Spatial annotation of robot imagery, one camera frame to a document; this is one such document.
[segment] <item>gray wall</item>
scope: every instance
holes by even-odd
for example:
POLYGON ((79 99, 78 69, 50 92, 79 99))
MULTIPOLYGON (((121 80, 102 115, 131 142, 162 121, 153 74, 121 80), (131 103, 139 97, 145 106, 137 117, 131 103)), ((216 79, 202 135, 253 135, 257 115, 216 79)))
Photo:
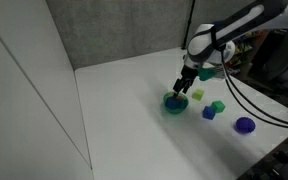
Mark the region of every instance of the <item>gray wall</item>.
MULTIPOLYGON (((47 0, 73 68, 181 46, 192 0, 47 0)), ((196 0, 190 36, 253 0, 196 0)))

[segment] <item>white table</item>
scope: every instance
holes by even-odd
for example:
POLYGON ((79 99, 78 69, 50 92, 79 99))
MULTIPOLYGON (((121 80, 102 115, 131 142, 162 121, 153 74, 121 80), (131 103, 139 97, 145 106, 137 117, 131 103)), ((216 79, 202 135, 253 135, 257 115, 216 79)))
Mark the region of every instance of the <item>white table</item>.
MULTIPOLYGON (((184 54, 176 48, 76 71, 95 180, 235 179, 288 137, 288 129, 242 110, 223 80, 196 80, 185 112, 168 114, 162 99, 180 77, 184 54), (202 101, 191 98, 196 88, 205 90, 202 101), (203 119, 215 100, 224 113, 203 119), (243 116, 254 118, 254 133, 233 130, 243 116)), ((261 108, 288 119, 288 108, 235 82, 261 108)))

